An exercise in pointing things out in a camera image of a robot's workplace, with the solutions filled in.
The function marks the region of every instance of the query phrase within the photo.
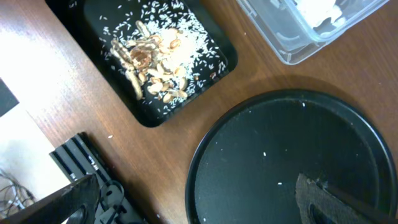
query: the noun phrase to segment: plastic container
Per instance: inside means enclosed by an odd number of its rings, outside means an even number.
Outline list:
[[[341,10],[338,26],[326,19],[312,27],[294,0],[237,0],[279,59],[295,65],[334,41],[388,0],[336,0]]]

